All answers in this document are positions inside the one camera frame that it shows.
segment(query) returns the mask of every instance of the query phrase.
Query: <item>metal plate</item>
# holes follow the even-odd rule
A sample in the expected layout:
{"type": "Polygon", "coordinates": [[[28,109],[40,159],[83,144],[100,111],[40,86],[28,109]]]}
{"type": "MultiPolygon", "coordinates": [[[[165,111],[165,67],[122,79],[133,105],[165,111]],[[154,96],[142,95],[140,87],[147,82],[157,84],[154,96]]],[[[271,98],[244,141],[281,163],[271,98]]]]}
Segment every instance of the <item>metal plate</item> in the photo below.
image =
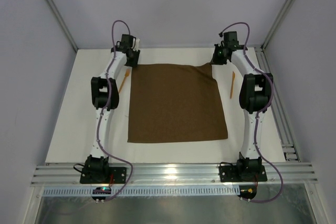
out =
{"type": "MultiPolygon", "coordinates": [[[[279,185],[259,185],[256,199],[269,199],[278,190],[279,185]]],[[[283,190],[268,204],[235,195],[121,197],[103,204],[91,197],[43,197],[35,224],[316,223],[304,185],[285,185],[283,190]]]]}

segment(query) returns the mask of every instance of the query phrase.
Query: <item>black mounting plate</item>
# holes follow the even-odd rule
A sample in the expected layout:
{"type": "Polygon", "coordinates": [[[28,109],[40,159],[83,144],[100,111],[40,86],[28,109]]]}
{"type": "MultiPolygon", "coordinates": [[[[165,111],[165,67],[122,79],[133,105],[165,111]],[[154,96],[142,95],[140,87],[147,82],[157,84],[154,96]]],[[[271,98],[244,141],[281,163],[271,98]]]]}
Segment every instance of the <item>black mounting plate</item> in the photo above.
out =
{"type": "Polygon", "coordinates": [[[85,174],[81,174],[80,183],[81,184],[109,184],[111,182],[111,175],[113,174],[113,184],[125,184],[126,182],[126,167],[109,167],[109,176],[97,180],[97,177],[93,178],[85,174]]]}
{"type": "MultiPolygon", "coordinates": [[[[254,182],[254,180],[242,180],[239,176],[238,169],[236,165],[219,165],[219,177],[220,182],[254,182]]],[[[260,173],[258,175],[258,182],[266,182],[267,175],[265,167],[261,166],[260,173]]]]}

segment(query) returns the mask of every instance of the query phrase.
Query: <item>metal frame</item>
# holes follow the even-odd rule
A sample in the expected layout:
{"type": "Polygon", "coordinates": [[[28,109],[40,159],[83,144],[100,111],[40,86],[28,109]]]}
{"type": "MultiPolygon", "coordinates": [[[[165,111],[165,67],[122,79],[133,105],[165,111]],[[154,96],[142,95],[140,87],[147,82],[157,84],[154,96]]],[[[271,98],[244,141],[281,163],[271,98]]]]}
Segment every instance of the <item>metal frame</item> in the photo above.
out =
{"type": "MultiPolygon", "coordinates": [[[[256,46],[255,51],[259,66],[264,71],[270,71],[265,49],[272,40],[274,34],[278,30],[284,20],[289,9],[295,0],[286,0],[280,12],[278,13],[270,31],[268,32],[262,46],[256,46]]],[[[73,39],[66,23],[64,22],[57,6],[53,0],[46,0],[48,6],[53,12],[57,22],[60,24],[66,37],[71,43],[74,51],[77,52],[78,47],[73,39]]],[[[328,223],[328,219],[322,204],[322,200],[318,194],[317,176],[310,163],[300,162],[300,152],[295,146],[295,139],[287,120],[284,106],[281,103],[278,91],[275,86],[274,102],[272,103],[272,111],[275,117],[277,130],[281,139],[283,152],[287,162],[275,163],[279,168],[285,183],[304,183],[308,193],[310,203],[313,208],[314,215],[318,223],[328,223]]],[[[79,184],[79,174],[72,168],[73,164],[47,164],[46,166],[38,166],[34,173],[31,183],[34,188],[31,201],[28,207],[27,215],[24,221],[26,223],[34,223],[37,216],[38,207],[41,196],[47,189],[52,188],[88,188],[92,185],[79,184]]],[[[260,184],[279,184],[279,177],[272,167],[265,165],[269,181],[260,184]]],[[[248,183],[221,183],[218,175],[217,164],[135,164],[134,175],[131,178],[128,187],[188,187],[202,186],[205,188],[218,186],[239,186],[248,183]]]]}
{"type": "MultiPolygon", "coordinates": [[[[264,43],[262,45],[262,49],[265,49],[270,40],[272,39],[273,35],[275,34],[275,32],[277,31],[277,29],[279,28],[279,26],[281,25],[283,19],[285,18],[286,14],[288,13],[288,11],[290,10],[292,4],[294,3],[295,0],[285,0],[283,6],[281,7],[275,21],[273,22],[265,40],[264,43]]],[[[61,26],[63,32],[65,33],[66,37],[68,38],[69,42],[71,43],[73,49],[75,52],[78,51],[78,47],[76,45],[76,42],[73,38],[73,36],[71,35],[66,23],[64,22],[54,0],[46,0],[48,6],[50,7],[50,10],[52,11],[52,13],[54,14],[57,22],[59,23],[59,25],[61,26]]]]}
{"type": "MultiPolygon", "coordinates": [[[[317,177],[310,163],[275,163],[285,183],[317,183],[317,177]]],[[[74,170],[74,164],[49,164],[37,166],[31,186],[85,186],[79,184],[80,174],[74,170]]],[[[191,185],[248,185],[249,182],[221,183],[218,164],[134,164],[129,186],[191,186],[191,185]]],[[[268,176],[267,182],[260,184],[279,184],[276,171],[264,164],[268,176]]]]}
{"type": "Polygon", "coordinates": [[[285,16],[287,15],[288,11],[292,7],[295,0],[285,0],[283,6],[281,7],[277,17],[275,18],[266,38],[262,45],[262,49],[267,48],[269,42],[271,41],[272,37],[278,30],[279,26],[281,25],[282,21],[284,20],[285,16]]]}
{"type": "Polygon", "coordinates": [[[75,52],[78,51],[78,47],[76,45],[76,42],[74,38],[72,37],[67,25],[65,24],[59,10],[57,9],[57,6],[53,0],[46,0],[46,3],[48,4],[50,10],[54,14],[59,26],[61,27],[62,31],[64,32],[65,36],[67,37],[68,41],[71,43],[72,48],[74,49],[75,52]]]}
{"type": "MultiPolygon", "coordinates": [[[[256,48],[255,47],[255,52],[257,56],[257,60],[259,63],[260,68],[265,71],[265,72],[272,72],[270,69],[270,66],[268,64],[267,56],[265,54],[265,51],[262,50],[261,48],[256,48]]],[[[282,148],[287,149],[287,148],[292,148],[292,150],[284,150],[284,153],[286,153],[285,158],[288,161],[292,160],[297,160],[300,161],[300,155],[297,150],[297,147],[295,145],[295,138],[292,133],[292,130],[290,128],[290,124],[288,122],[284,106],[281,103],[281,99],[277,90],[277,85],[276,82],[274,84],[274,97],[273,97],[273,102],[271,105],[271,109],[273,111],[274,115],[274,120],[276,122],[277,130],[281,139],[282,143],[282,148]]]]}

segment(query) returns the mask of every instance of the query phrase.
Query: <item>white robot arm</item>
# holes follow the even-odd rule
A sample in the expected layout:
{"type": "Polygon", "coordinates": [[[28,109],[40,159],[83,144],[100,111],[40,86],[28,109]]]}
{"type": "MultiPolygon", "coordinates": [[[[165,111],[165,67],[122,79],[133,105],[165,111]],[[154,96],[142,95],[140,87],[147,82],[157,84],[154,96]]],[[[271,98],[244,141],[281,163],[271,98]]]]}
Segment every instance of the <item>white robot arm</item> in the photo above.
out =
{"type": "MultiPolygon", "coordinates": [[[[111,68],[108,71],[109,77],[113,80],[117,79],[121,68],[127,62],[127,56],[123,52],[118,52],[117,51],[115,53],[115,56],[116,57],[114,58],[114,62],[112,64],[111,68]]],[[[108,66],[113,61],[113,57],[114,57],[114,52],[111,53],[111,60],[109,61],[108,66]]],[[[106,70],[107,70],[107,67],[104,70],[104,72],[99,76],[99,78],[101,80],[106,80],[106,70]]],[[[99,123],[99,120],[100,120],[101,112],[102,112],[102,108],[96,108],[96,128],[95,129],[98,128],[98,123],[99,123]]],[[[109,131],[110,131],[110,124],[111,124],[111,118],[113,116],[113,113],[114,113],[114,109],[110,109],[110,110],[105,109],[104,112],[103,112],[103,116],[102,116],[102,119],[101,119],[100,126],[99,126],[98,134],[99,134],[100,144],[103,146],[104,150],[107,149],[107,144],[108,144],[108,139],[109,139],[109,131]]],[[[97,143],[96,134],[94,135],[93,146],[92,146],[90,155],[92,155],[92,157],[95,157],[95,158],[100,158],[100,157],[106,158],[107,157],[107,155],[102,152],[101,148],[99,147],[99,145],[97,143]]]]}
{"type": "Polygon", "coordinates": [[[117,42],[116,51],[111,50],[111,59],[104,72],[99,77],[91,79],[92,104],[96,108],[96,131],[90,155],[81,171],[81,184],[107,184],[112,179],[112,175],[115,183],[125,182],[126,168],[111,168],[109,157],[102,148],[107,149],[111,118],[119,104],[119,93],[115,80],[124,65],[128,67],[138,65],[139,41],[131,35],[123,34],[121,41],[117,42]]]}
{"type": "MultiPolygon", "coordinates": [[[[271,82],[273,82],[273,76],[271,73],[264,73],[251,65],[251,62],[244,56],[244,46],[239,45],[235,31],[219,35],[224,38],[220,44],[215,44],[211,64],[224,65],[229,60],[244,77],[239,94],[239,104],[244,110],[245,116],[244,141],[237,164],[227,166],[225,162],[222,162],[219,166],[219,176],[221,182],[267,181],[266,171],[255,143],[260,149],[261,127],[267,111],[264,108],[271,99],[272,83],[267,80],[265,75],[269,77],[271,82]]],[[[250,199],[254,196],[255,194],[247,194],[250,199]]]]}
{"type": "MultiPolygon", "coordinates": [[[[245,59],[243,50],[237,50],[232,53],[231,62],[238,68],[240,74],[245,76],[246,74],[260,75],[245,59]]],[[[243,157],[249,157],[251,159],[258,158],[259,155],[254,146],[254,134],[256,127],[257,111],[250,113],[244,109],[245,116],[245,128],[244,128],[244,141],[241,149],[243,157]]],[[[264,121],[265,113],[259,114],[259,122],[257,129],[257,143],[260,149],[261,146],[261,127],[264,121]]]]}

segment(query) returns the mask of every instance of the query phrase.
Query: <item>black bracket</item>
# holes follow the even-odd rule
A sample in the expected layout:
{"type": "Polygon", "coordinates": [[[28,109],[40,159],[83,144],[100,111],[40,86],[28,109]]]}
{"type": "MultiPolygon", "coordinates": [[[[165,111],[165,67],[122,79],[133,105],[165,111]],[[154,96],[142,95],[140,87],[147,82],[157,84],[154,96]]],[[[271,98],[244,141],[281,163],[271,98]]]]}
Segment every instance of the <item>black bracket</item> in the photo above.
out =
{"type": "Polygon", "coordinates": [[[239,153],[237,164],[219,164],[220,182],[259,182],[267,181],[265,167],[261,164],[261,157],[258,159],[244,158],[239,153]]]}
{"type": "Polygon", "coordinates": [[[108,157],[88,156],[81,171],[81,184],[125,184],[126,167],[110,167],[108,157]]]}
{"type": "Polygon", "coordinates": [[[126,54],[127,62],[125,66],[136,67],[139,61],[140,50],[134,51],[133,42],[137,39],[132,35],[123,34],[121,40],[117,41],[116,51],[126,54]]]}
{"type": "MultiPolygon", "coordinates": [[[[111,101],[107,107],[107,110],[116,109],[119,105],[119,93],[118,87],[114,79],[109,78],[111,82],[112,92],[111,92],[111,101]]],[[[92,77],[91,79],[91,96],[92,104],[98,109],[106,105],[110,88],[108,86],[106,79],[101,79],[100,77],[92,77]],[[107,87],[107,92],[100,91],[100,89],[107,87]]]]}
{"type": "Polygon", "coordinates": [[[236,50],[243,50],[244,45],[240,45],[237,39],[236,31],[219,34],[223,37],[221,44],[215,44],[215,51],[210,61],[212,65],[227,64],[227,60],[231,62],[232,53],[236,50]]]}
{"type": "MultiPolygon", "coordinates": [[[[273,75],[266,74],[273,82],[273,75]]],[[[242,109],[247,110],[250,114],[264,108],[271,96],[271,85],[266,77],[262,74],[244,75],[243,84],[239,94],[239,104],[242,109]]]]}

